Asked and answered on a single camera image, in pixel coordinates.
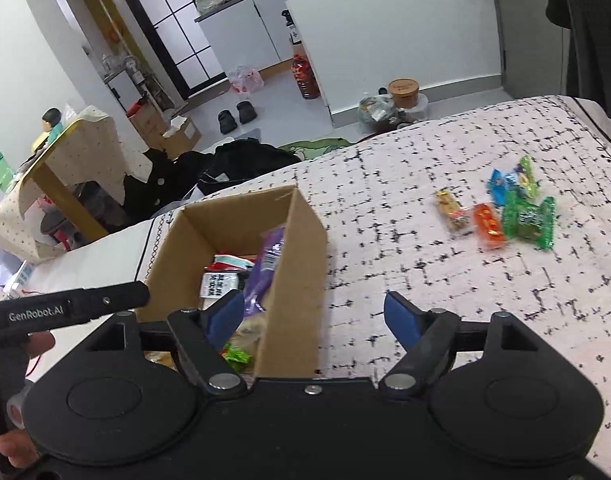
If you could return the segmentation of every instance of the white patterned blanket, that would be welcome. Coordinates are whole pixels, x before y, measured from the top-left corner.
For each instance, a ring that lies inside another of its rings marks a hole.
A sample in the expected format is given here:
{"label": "white patterned blanket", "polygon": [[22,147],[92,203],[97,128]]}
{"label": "white patterned blanket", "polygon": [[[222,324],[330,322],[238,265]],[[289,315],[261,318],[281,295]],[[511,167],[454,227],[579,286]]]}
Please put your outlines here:
{"label": "white patterned blanket", "polygon": [[[611,474],[611,145],[569,104],[532,98],[411,126],[211,198],[297,184],[327,227],[323,376],[376,381],[401,357],[383,321],[389,290],[468,320],[503,307],[601,391],[604,428],[590,457]],[[541,197],[557,200],[554,251],[516,242],[487,253],[475,237],[451,240],[433,193],[489,202],[493,168],[509,170],[524,153]]]}

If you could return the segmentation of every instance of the doorway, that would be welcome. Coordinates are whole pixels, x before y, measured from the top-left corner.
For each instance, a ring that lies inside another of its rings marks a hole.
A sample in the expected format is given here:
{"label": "doorway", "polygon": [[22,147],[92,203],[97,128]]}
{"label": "doorway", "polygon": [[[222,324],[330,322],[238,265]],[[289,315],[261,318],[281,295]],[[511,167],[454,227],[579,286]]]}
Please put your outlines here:
{"label": "doorway", "polygon": [[125,0],[183,99],[226,79],[195,0]]}
{"label": "doorway", "polygon": [[545,16],[548,0],[496,0],[503,87],[515,99],[565,94],[569,31]]}

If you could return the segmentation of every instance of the finger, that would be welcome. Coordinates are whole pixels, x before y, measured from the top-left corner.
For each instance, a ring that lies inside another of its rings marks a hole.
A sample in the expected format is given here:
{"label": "finger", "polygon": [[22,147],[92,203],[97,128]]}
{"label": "finger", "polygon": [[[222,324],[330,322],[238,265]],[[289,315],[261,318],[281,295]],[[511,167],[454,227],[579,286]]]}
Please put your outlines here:
{"label": "finger", "polygon": [[38,459],[38,453],[25,430],[14,430],[0,436],[0,453],[14,467],[27,467]]}
{"label": "finger", "polygon": [[47,352],[54,343],[54,336],[49,332],[36,332],[29,335],[29,341],[23,343],[22,347],[28,352],[29,358],[33,359]]}

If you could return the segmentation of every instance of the cardboard box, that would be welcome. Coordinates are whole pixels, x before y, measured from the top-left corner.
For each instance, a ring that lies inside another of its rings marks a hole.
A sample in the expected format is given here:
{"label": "cardboard box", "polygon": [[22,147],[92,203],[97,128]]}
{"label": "cardboard box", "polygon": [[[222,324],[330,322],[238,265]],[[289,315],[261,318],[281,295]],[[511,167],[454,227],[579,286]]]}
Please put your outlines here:
{"label": "cardboard box", "polygon": [[257,254],[262,234],[285,224],[274,280],[263,299],[267,329],[258,346],[259,377],[307,378],[319,362],[319,323],[326,282],[327,233],[295,186],[188,205],[178,213],[152,265],[150,303],[141,321],[197,307],[204,268],[214,254]]}
{"label": "cardboard box", "polygon": [[170,160],[189,152],[201,138],[201,132],[188,117],[175,117],[172,127],[163,135],[161,146]]}
{"label": "cardboard box", "polygon": [[130,117],[141,139],[155,150],[162,150],[163,134],[168,131],[168,125],[152,103],[143,105],[137,113]]}

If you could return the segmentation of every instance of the red cable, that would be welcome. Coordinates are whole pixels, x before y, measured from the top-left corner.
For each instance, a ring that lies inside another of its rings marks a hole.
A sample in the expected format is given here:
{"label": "red cable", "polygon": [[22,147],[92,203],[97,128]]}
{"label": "red cable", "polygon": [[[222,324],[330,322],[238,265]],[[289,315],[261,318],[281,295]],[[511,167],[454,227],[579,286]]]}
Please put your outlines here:
{"label": "red cable", "polygon": [[41,360],[41,355],[39,355],[39,357],[36,358],[36,361],[34,362],[34,366],[32,366],[32,369],[26,374],[26,377],[29,377],[30,375],[32,375],[32,372],[34,372],[34,370],[36,370],[36,367],[38,366],[38,362]]}

